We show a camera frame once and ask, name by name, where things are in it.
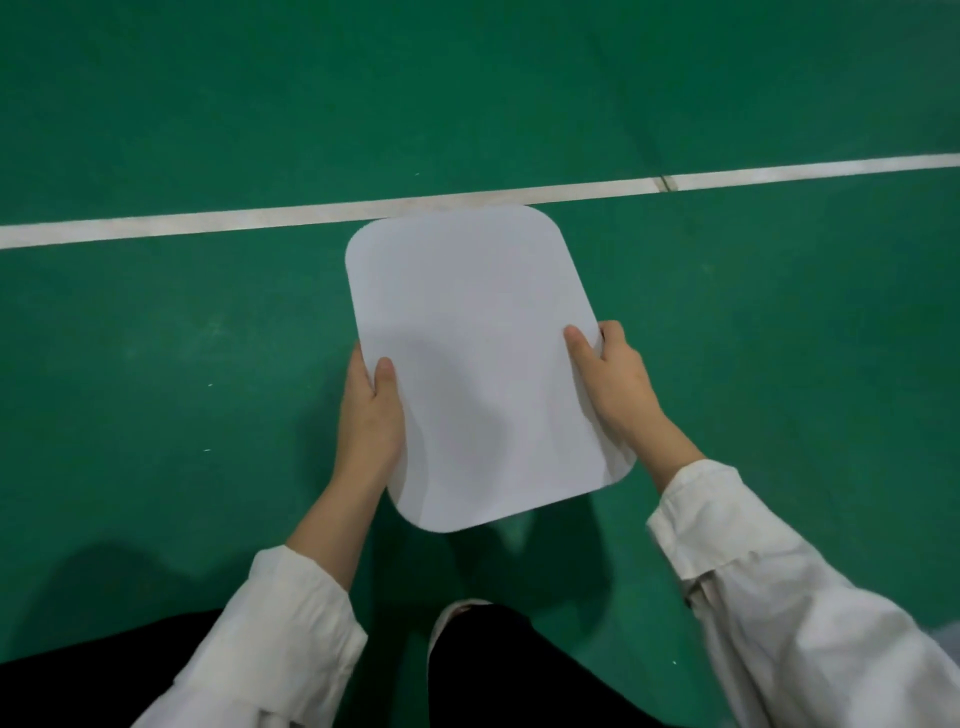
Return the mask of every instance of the black pants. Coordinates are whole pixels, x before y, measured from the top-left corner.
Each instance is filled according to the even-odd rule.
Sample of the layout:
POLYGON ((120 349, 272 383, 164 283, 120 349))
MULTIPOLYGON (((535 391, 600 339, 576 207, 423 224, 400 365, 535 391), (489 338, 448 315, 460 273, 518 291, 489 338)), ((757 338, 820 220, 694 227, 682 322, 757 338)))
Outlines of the black pants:
MULTIPOLYGON (((128 728, 173 684, 219 610, 0 665, 5 722, 128 728)), ((430 725, 660 726, 507 607, 473 607, 434 645, 430 725)))
POLYGON ((453 618, 430 654, 433 728, 662 726, 497 604, 453 618))

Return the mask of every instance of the white paper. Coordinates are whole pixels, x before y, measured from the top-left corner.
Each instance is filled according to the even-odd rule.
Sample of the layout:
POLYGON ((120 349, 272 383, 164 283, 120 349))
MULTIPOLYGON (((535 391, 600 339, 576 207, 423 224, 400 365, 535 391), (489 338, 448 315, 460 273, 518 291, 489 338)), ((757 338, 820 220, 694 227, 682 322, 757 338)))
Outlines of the white paper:
POLYGON ((378 220, 347 247, 364 360, 396 365, 407 449, 397 510, 456 531, 626 475, 575 376, 563 328, 601 335, 556 224, 504 206, 378 220))

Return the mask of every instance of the white sleeve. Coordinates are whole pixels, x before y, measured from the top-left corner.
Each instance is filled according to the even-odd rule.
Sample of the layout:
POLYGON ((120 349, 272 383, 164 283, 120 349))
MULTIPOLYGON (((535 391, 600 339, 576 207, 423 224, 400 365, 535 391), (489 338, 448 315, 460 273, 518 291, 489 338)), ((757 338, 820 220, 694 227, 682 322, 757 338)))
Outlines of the white sleeve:
POLYGON ((134 726, 329 726, 366 642, 333 577, 286 546, 260 551, 174 687, 134 726))
POLYGON ((741 728, 960 725, 960 667, 896 604, 834 570, 734 468, 683 468, 647 525, 741 728))

